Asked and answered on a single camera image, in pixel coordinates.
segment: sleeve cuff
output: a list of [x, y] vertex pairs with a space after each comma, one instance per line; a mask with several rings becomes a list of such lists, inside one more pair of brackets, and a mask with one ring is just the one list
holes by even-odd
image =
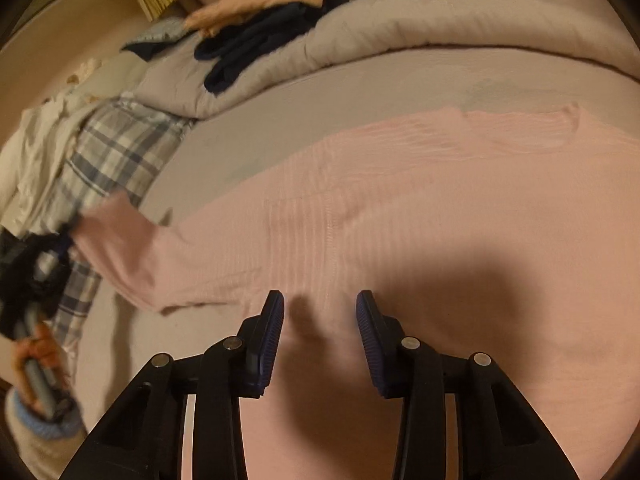
[[73, 436], [76, 436], [82, 428], [84, 428], [78, 406], [76, 406], [71, 412], [67, 413], [65, 418], [59, 424], [55, 424], [53, 422], [42, 420], [35, 415], [22, 403], [20, 396], [15, 389], [13, 389], [11, 398], [8, 399], [8, 402], [12, 402], [14, 404], [15, 415], [18, 421], [25, 428], [30, 430], [31, 433], [43, 440], [72, 438]]

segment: bedsheet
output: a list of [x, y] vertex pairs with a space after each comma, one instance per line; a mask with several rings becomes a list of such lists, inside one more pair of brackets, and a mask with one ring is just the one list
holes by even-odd
[[[445, 106], [545, 112], [571, 102], [640, 139], [640, 85], [619, 72], [580, 60], [517, 49], [430, 48], [333, 67], [270, 89], [199, 123], [159, 175], [141, 211], [156, 222], [163, 218], [179, 221], [313, 142], [361, 124]], [[95, 424], [153, 354], [166, 351], [181, 358], [201, 353], [220, 338], [235, 333], [243, 316], [233, 303], [185, 308], [165, 316], [143, 313], [103, 283], [79, 346], [76, 389], [88, 426]], [[104, 373], [96, 376], [96, 369]], [[367, 393], [369, 383], [366, 385], [357, 393], [345, 392], [355, 398], [363, 391], [366, 397], [374, 395], [374, 390]], [[302, 388], [300, 395], [309, 392], [302, 384], [297, 387]], [[260, 402], [254, 407], [253, 401], [243, 401], [243, 420], [250, 423], [263, 416], [254, 411], [263, 405]], [[295, 405], [304, 410], [302, 400]], [[382, 410], [385, 420], [376, 424], [385, 424], [391, 434], [379, 443], [380, 449], [368, 449], [367, 453], [380, 451], [390, 457], [398, 407], [381, 403], [376, 408]], [[370, 427], [361, 418], [355, 423], [360, 422]], [[331, 440], [326, 433], [323, 438]], [[335, 448], [323, 447], [328, 446], [326, 443], [302, 440], [298, 445], [335, 454]], [[257, 440], [248, 444], [250, 463], [257, 460], [255, 453], [261, 453], [260, 446]], [[355, 463], [357, 471], [362, 472], [358, 460], [364, 457], [355, 444], [345, 455], [336, 458], [342, 463], [337, 478], [344, 475], [345, 462]], [[261, 470], [265, 468], [265, 463], [253, 463]], [[371, 478], [382, 480], [385, 472], [371, 472]]]

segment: clamp jaw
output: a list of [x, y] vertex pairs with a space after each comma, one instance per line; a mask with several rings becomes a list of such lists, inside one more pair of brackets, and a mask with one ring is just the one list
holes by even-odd
[[385, 399], [404, 399], [394, 480], [446, 477], [445, 394], [456, 396], [460, 480], [578, 480], [535, 410], [487, 354], [442, 355], [405, 336], [370, 290], [358, 295], [356, 318], [374, 386]]

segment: plaid pillowcase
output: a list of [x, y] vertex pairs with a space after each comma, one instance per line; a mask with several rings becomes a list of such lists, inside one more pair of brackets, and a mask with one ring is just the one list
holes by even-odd
[[[40, 232], [56, 231], [76, 212], [91, 208], [115, 189], [139, 206], [153, 180], [174, 154], [193, 120], [154, 110], [129, 98], [107, 102], [87, 120], [42, 215]], [[52, 320], [56, 340], [74, 368], [82, 325], [100, 276], [75, 262], [60, 308]]]

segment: wall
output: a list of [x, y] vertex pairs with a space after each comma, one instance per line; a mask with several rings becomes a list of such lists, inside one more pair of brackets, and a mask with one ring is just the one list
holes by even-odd
[[[148, 27], [136, 0], [56, 0], [0, 50], [0, 145], [24, 108], [51, 95], [86, 59], [113, 56]], [[0, 336], [0, 378], [14, 382]]]

